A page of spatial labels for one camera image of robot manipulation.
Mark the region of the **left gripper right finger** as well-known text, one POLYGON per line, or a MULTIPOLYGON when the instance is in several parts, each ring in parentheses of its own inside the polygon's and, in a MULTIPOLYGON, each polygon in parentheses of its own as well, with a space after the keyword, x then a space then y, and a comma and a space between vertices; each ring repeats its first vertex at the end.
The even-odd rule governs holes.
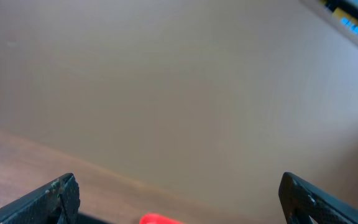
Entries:
POLYGON ((291 172, 282 175, 278 196, 288 224, 358 224, 358 210, 291 172))

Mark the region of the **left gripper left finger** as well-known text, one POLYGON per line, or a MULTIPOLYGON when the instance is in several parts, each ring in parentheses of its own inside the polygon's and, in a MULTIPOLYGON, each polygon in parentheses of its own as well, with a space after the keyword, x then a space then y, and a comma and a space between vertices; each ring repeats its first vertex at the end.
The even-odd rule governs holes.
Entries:
POLYGON ((79 207, 79 185, 67 173, 1 207, 0 224, 76 223, 79 207))

